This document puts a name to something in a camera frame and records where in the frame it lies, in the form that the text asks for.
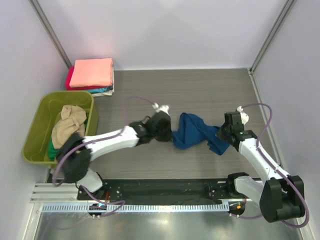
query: green laundry basket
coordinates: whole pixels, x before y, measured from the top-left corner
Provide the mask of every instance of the green laundry basket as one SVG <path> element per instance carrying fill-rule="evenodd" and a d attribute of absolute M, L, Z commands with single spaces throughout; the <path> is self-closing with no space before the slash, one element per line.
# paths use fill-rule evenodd
<path fill-rule="evenodd" d="M 56 161 L 48 157 L 48 144 L 52 129 L 61 119 L 64 105 L 77 105 L 83 108 L 88 119 L 85 136 L 94 136 L 97 131 L 99 115 L 95 100 L 87 91 L 56 91 L 46 95 L 35 113 L 29 133 L 26 137 L 22 155 L 31 164 L 57 166 Z"/>

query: folded towel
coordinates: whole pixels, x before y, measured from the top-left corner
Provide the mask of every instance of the folded towel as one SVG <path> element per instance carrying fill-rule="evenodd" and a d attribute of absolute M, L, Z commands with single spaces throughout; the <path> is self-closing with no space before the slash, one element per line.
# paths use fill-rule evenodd
<path fill-rule="evenodd" d="M 71 81 L 71 78 L 72 78 L 72 75 L 74 73 L 74 70 L 75 70 L 75 67 L 74 66 L 71 66 L 69 68 L 69 71 L 68 71 L 68 74 L 66 76 L 66 79 L 65 79 L 65 89 L 67 89 L 68 91 L 81 91 L 81 90 L 88 90 L 88 89 L 100 89 L 101 86 L 82 86 L 82 87 L 70 87 L 70 81 Z"/>
<path fill-rule="evenodd" d="M 209 149 L 222 155 L 229 147 L 229 143 L 216 137 L 219 128 L 206 125 L 203 119 L 195 114 L 183 112 L 180 115 L 178 130 L 172 132 L 173 144 L 176 148 L 184 150 L 207 140 Z"/>
<path fill-rule="evenodd" d="M 86 91 L 91 94 L 96 94 L 96 93 L 104 93 L 109 90 L 110 90 L 110 88 L 107 86 L 107 87 L 103 87 L 103 88 L 87 89 Z"/>
<path fill-rule="evenodd" d="M 115 92 L 115 74 L 114 68 L 112 67 L 112 86 L 108 87 L 108 89 L 104 92 L 91 93 L 93 97 L 102 97 L 102 96 L 112 96 Z"/>
<path fill-rule="evenodd" d="M 111 86 L 112 65 L 112 58 L 76 60 L 69 85 L 71 88 Z"/>

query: pink towel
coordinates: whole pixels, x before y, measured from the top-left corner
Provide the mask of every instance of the pink towel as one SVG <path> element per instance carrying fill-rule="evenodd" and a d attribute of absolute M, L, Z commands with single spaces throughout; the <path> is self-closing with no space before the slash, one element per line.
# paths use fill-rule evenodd
<path fill-rule="evenodd" d="M 112 65 L 112 58 L 76 60 L 69 86 L 71 88 L 111 86 Z"/>
<path fill-rule="evenodd" d="M 65 78 L 65 89 L 67 89 L 68 91 L 81 91 L 81 90 L 88 90 L 88 89 L 100 89 L 101 86 L 82 86 L 82 87 L 70 87 L 70 81 L 72 78 L 72 74 L 74 73 L 75 67 L 71 66 L 69 68 L 68 74 Z"/>

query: green cloth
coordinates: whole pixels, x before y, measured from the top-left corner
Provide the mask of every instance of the green cloth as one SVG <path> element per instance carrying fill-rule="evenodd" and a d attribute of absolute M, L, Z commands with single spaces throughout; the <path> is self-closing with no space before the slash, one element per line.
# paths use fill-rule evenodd
<path fill-rule="evenodd" d="M 88 118 L 84 122 L 84 127 L 87 128 L 87 125 L 88 125 Z M 56 158 L 56 155 L 58 152 L 59 152 L 59 149 L 54 148 L 54 144 L 52 143 L 52 138 L 50 138 L 47 154 L 48 154 L 49 159 L 52 162 L 55 161 L 55 158 Z"/>

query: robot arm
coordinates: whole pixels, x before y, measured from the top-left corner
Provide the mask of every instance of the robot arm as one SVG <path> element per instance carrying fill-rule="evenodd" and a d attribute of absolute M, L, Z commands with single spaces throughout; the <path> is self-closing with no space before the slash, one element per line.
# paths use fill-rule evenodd
<path fill-rule="evenodd" d="M 147 116 L 123 129 L 101 135 L 80 137 L 78 133 L 74 133 L 59 150 L 57 161 L 60 162 L 74 147 L 85 146 L 74 152 L 62 165 L 64 182 L 77 183 L 94 193 L 103 188 L 104 184 L 99 174 L 89 168 L 90 162 L 119 149 L 147 144 L 152 139 L 159 142 L 171 141 L 171 118 L 168 110 L 167 105 L 159 106 L 152 117 Z"/>
<path fill-rule="evenodd" d="M 290 176 L 281 168 L 259 144 L 251 130 L 245 130 L 248 119 L 241 107 L 237 111 L 224 114 L 225 122 L 217 137 L 231 144 L 254 167 L 262 183 L 253 180 L 248 174 L 234 173 L 228 176 L 228 190 L 233 195 L 243 194 L 252 199 L 270 223 L 305 215 L 305 208 L 295 193 L 281 176 L 286 176 L 304 197 L 304 182 L 299 176 Z"/>
<path fill-rule="evenodd" d="M 83 146 L 62 164 L 64 182 L 78 183 L 89 192 L 95 193 L 94 196 L 99 199 L 99 192 L 105 192 L 104 183 L 98 173 L 89 168 L 90 162 L 119 149 L 147 144 L 152 139 L 159 142 L 171 141 L 171 118 L 168 110 L 167 105 L 157 107 L 152 117 L 132 122 L 124 129 L 114 132 L 86 137 L 73 134 L 56 156 L 60 162 L 74 147 Z M 256 182 L 244 172 L 230 174 L 227 179 L 228 192 L 233 196 L 245 195 L 252 199 L 259 205 L 262 215 L 270 223 L 303 217 L 305 208 L 301 200 L 279 173 L 286 176 L 304 196 L 304 183 L 301 178 L 290 176 L 272 159 L 262 145 L 259 145 L 259 149 L 269 161 L 266 162 L 257 149 L 257 136 L 251 130 L 245 130 L 244 125 L 249 120 L 247 114 L 238 108 L 237 111 L 225 113 L 224 118 L 225 122 L 219 129 L 217 137 L 240 152 L 252 164 L 262 180 L 262 183 Z"/>

